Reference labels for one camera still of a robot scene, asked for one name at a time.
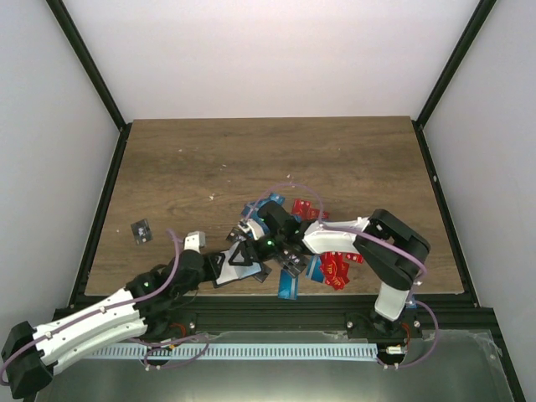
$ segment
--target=red object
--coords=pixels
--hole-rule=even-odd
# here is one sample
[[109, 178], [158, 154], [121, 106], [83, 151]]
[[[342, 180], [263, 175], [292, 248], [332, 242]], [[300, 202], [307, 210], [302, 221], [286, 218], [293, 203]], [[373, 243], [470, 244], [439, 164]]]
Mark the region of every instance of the red object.
[[296, 198], [294, 200], [294, 206], [292, 207], [291, 214], [298, 215], [302, 219], [307, 219], [307, 211], [310, 207], [311, 201]]
[[343, 262], [340, 266], [340, 276], [342, 278], [348, 279], [348, 270], [350, 269], [350, 264], [347, 262]]
[[358, 264], [363, 264], [363, 256], [360, 254], [346, 253], [345, 257], [347, 260], [357, 262]]
[[335, 253], [324, 253], [320, 256], [320, 271], [326, 280], [337, 276], [337, 259]]
[[343, 253], [325, 253], [320, 256], [320, 271], [324, 274], [325, 283], [336, 291], [340, 291], [350, 282], [348, 270], [350, 264], [344, 262]]
[[326, 278], [326, 284], [331, 286], [336, 291], [340, 291], [344, 288], [345, 283], [341, 278], [335, 277], [331, 280]]
[[318, 215], [320, 214], [320, 209], [315, 208], [309, 208], [307, 210], [307, 217], [306, 219], [318, 219]]

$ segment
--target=purple cable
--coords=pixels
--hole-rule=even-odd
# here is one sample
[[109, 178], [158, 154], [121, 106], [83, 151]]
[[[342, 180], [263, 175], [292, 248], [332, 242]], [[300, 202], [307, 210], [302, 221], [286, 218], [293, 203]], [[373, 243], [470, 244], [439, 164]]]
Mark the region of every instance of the purple cable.
[[[168, 229], [167, 230], [167, 233], [170, 235], [170, 237], [172, 238], [173, 240], [173, 243], [175, 244], [175, 261], [173, 262], [173, 268], [172, 268], [172, 271], [171, 273], [169, 274], [169, 277], [166, 279], [166, 281], [162, 284], [162, 286], [160, 286], [158, 289], [156, 289], [155, 291], [149, 293], [148, 295], [145, 295], [145, 296], [140, 296], [136, 299], [132, 299], [132, 300], [125, 300], [125, 301], [120, 301], [118, 303], [114, 303], [114, 304], [111, 304], [109, 306], [105, 306], [106, 310], [110, 310], [112, 308], [118, 308], [118, 307], [121, 307], [121, 306], [125, 306], [127, 304], [134, 304], [134, 303], [138, 303], [138, 302], [144, 302], [145, 300], [147, 299], [150, 299], [151, 297], [154, 297], [160, 293], [162, 293], [164, 291], [164, 289], [166, 287], [168, 287], [168, 285], [171, 283], [171, 281], [173, 280], [173, 277], [175, 276], [175, 273], [177, 272], [177, 268], [178, 268], [178, 259], [179, 259], [179, 256], [180, 256], [180, 253], [181, 253], [181, 247], [180, 247], [180, 243], [182, 243], [183, 241], [180, 240], [177, 235], [175, 234], [175, 232], [173, 232], [173, 230], [171, 229]], [[72, 327], [73, 325], [79, 323], [79, 322], [82, 322], [86, 319], [88, 319], [89, 317], [93, 317], [94, 315], [96, 314], [102, 314], [101, 310], [99, 310], [98, 308], [92, 312], [88, 312], [87, 314], [84, 314], [83, 316], [81, 317], [78, 317], [76, 318], [75, 320], [71, 321], [71, 322], [67, 322], [65, 325], [61, 326], [61, 327], [57, 327], [55, 329], [53, 329], [52, 331], [50, 331], [50, 335], [51, 336], [54, 336], [55, 334], [69, 328], [69, 327]], [[18, 356], [20, 356], [21, 354], [23, 354], [24, 352], [26, 352], [28, 349], [30, 349], [31, 347], [37, 345], [38, 343], [44, 341], [48, 339], [45, 335], [43, 335], [42, 337], [39, 337], [37, 339], [34, 339], [32, 342], [29, 342], [29, 343], [26, 343], [24, 346], [22, 346], [19, 350], [17, 350], [17, 352], [15, 352], [14, 354], [12, 354], [8, 360], [5, 361], [5, 363], [3, 364], [3, 366], [0, 368], [0, 385], [4, 386], [4, 387], [8, 387], [9, 386], [9, 382], [8, 381], [5, 381], [3, 379], [3, 374], [5, 373], [6, 369], [8, 368], [9, 364], [12, 363], [13, 360], [15, 360]]]
[[148, 368], [148, 367], [151, 367], [151, 364], [149, 364], [149, 362], [148, 362], [149, 357], [152, 354], [154, 354], [156, 351], [165, 350], [165, 349], [162, 348], [162, 346], [167, 346], [167, 345], [176, 345], [176, 346], [178, 346], [178, 345], [181, 345], [182, 343], [184, 343], [184, 342], [186, 342], [188, 340], [194, 340], [194, 339], [197, 339], [197, 340], [203, 339], [206, 342], [206, 344], [205, 344], [204, 348], [201, 350], [201, 352], [199, 352], [198, 354], [196, 354], [192, 358], [189, 358], [188, 360], [185, 360], [183, 362], [175, 363], [175, 364], [166, 364], [164, 366], [159, 366], [160, 369], [169, 370], [169, 369], [176, 369], [177, 367], [186, 366], [187, 364], [190, 364], [190, 363], [194, 362], [195, 360], [197, 360], [198, 358], [200, 358], [201, 356], [203, 356], [207, 352], [207, 350], [209, 349], [209, 339], [203, 334], [198, 334], [198, 335], [192, 335], [190, 337], [174, 339], [172, 341], [167, 341], [167, 342], [162, 342], [162, 343], [148, 343], [148, 342], [140, 341], [139, 339], [131, 339], [131, 341], [133, 341], [135, 343], [139, 343], [139, 344], [144, 345], [144, 346], [154, 348], [154, 349], [148, 350], [147, 353], [145, 354], [145, 356], [143, 357], [143, 363], [145, 364], [145, 367]]
[[[418, 300], [415, 300], [415, 303], [417, 305], [423, 307], [424, 309], [426, 309], [426, 311], [428, 311], [428, 313], [432, 317], [432, 321], [434, 322], [434, 328], [436, 329], [435, 332], [434, 332], [434, 342], [432, 343], [432, 346], [430, 346], [430, 349], [428, 349], [428, 352], [426, 352], [420, 358], [416, 359], [415, 361], [413, 361], [411, 363], [407, 363], [407, 364], [402, 363], [402, 364], [400, 364], [399, 367], [398, 367], [399, 369], [407, 369], [409, 367], [413, 367], [413, 366], [415, 366], [415, 365], [417, 365], [419, 363], [424, 362], [434, 352], [434, 350], [436, 350], [437, 341], [439, 340], [439, 323], [437, 322], [436, 315], [434, 314], [432, 309], [426, 303], [423, 303], [422, 301], [418, 301]], [[376, 359], [378, 360], [378, 363], [380, 363], [382, 366], [391, 367], [391, 368], [396, 369], [396, 366], [389, 366], [388, 364], [382, 362], [379, 358], [376, 358]]]

